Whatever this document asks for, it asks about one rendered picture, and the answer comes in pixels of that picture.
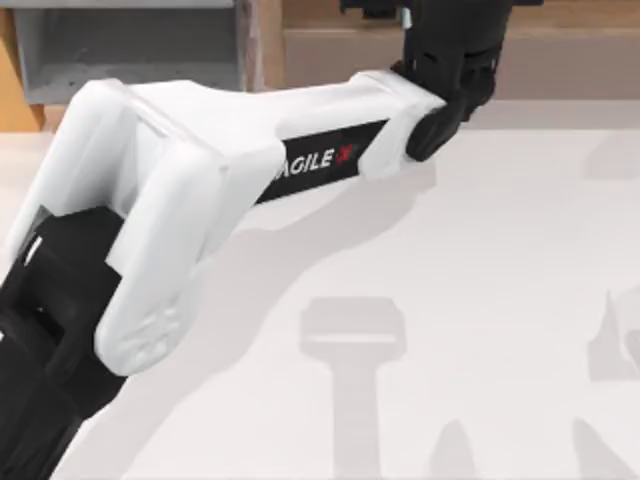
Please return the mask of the wooden cupboard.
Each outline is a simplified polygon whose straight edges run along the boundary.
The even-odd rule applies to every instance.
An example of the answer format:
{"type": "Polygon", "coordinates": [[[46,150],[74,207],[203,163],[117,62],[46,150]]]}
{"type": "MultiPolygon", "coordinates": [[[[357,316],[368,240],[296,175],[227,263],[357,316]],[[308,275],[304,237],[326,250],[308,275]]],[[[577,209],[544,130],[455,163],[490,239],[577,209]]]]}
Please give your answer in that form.
{"type": "MultiPolygon", "coordinates": [[[[343,80],[398,60],[398,19],[375,22],[339,0],[241,0],[246,88],[343,80]]],[[[10,44],[23,88],[14,16],[10,44]]],[[[546,0],[517,7],[501,58],[497,95],[506,101],[640,103],[640,0],[546,0]]]]}

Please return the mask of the grey pierced drawer inside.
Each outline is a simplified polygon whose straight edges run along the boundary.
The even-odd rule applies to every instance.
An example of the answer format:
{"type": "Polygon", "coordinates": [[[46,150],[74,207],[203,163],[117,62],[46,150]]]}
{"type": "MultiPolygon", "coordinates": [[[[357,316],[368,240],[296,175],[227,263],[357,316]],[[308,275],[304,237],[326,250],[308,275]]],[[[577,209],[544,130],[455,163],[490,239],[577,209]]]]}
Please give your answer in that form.
{"type": "Polygon", "coordinates": [[[65,104],[90,80],[194,80],[241,90],[241,0],[0,0],[14,16],[26,100],[65,104]]]}

